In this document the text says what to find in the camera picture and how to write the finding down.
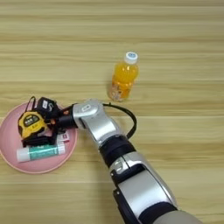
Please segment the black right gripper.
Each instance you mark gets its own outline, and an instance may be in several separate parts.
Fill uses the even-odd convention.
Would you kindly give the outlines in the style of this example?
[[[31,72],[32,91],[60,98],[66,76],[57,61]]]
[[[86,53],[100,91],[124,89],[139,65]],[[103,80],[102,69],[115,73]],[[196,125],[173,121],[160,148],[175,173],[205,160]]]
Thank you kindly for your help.
[[[22,141],[23,146],[56,144],[58,134],[64,134],[68,129],[77,129],[78,126],[72,115],[73,106],[72,104],[67,108],[60,109],[57,104],[50,104],[48,107],[47,126],[52,135],[27,137]]]

